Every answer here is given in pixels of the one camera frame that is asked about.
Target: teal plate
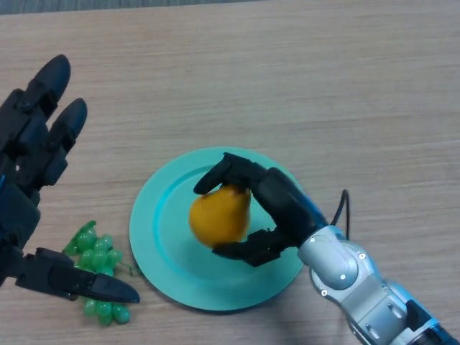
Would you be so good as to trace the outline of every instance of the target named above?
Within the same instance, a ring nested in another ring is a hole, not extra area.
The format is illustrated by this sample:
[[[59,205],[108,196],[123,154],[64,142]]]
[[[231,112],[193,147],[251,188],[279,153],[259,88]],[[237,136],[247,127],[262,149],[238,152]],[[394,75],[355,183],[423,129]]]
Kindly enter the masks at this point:
[[[199,149],[167,163],[145,183],[129,224],[131,248],[144,276],[169,298],[205,311],[236,311],[269,300],[303,266],[292,248],[254,268],[218,257],[194,237],[188,225],[188,212],[197,198],[193,187],[224,152],[278,167],[295,181],[286,169],[259,153],[235,147]],[[274,225],[252,198],[249,233]]]

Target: plastic grapes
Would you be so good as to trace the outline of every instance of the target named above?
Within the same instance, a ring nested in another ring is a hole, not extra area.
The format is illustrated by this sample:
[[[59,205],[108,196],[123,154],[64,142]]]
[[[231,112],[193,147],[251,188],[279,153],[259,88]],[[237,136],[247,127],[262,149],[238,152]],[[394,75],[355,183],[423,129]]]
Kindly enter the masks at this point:
[[[121,262],[123,254],[114,248],[112,236],[104,234],[98,237],[95,226],[95,221],[82,226],[63,252],[71,257],[80,255],[75,267],[113,277],[117,264],[127,265]],[[85,300],[83,314],[88,317],[97,316],[102,326],[108,326],[114,320],[120,324],[131,320],[131,313],[125,305],[92,299]]]

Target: pear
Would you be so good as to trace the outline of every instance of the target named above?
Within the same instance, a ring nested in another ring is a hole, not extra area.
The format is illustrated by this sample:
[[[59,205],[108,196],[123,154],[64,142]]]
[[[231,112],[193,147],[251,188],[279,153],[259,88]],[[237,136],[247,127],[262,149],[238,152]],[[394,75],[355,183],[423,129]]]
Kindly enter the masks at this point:
[[[251,193],[232,185],[196,198],[188,223],[196,239],[209,248],[241,241],[249,227]]]

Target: wooden table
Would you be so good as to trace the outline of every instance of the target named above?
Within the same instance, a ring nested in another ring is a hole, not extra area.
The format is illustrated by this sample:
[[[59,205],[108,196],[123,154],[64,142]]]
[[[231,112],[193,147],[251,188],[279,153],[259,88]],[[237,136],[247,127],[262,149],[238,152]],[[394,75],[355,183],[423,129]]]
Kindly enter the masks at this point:
[[[69,168],[42,193],[27,245],[61,249],[98,221],[129,253],[146,179],[188,150],[236,145],[291,170],[332,217],[352,197],[352,238],[460,337],[460,3],[263,1],[0,17],[0,94],[54,55],[89,117]],[[356,344],[307,271],[232,316],[172,304],[139,277],[128,326],[8,281],[3,344]]]

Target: silver robotic arm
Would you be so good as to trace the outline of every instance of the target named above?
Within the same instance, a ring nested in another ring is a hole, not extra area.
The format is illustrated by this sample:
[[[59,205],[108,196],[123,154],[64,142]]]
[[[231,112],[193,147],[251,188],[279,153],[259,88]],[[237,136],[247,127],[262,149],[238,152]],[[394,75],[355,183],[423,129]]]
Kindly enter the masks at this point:
[[[315,289],[341,309],[363,344],[458,344],[429,339],[430,330],[441,331],[438,321],[405,288],[385,280],[369,254],[335,226],[310,236],[298,255]]]
[[[194,192],[206,194],[225,184],[250,189],[276,228],[256,231],[245,242],[217,246],[215,254],[257,267],[296,247],[316,290],[341,309],[362,344],[460,345],[406,289],[380,275],[364,248],[349,241],[349,217],[346,236],[335,226],[347,193],[328,223],[283,172],[230,153],[198,181]]]

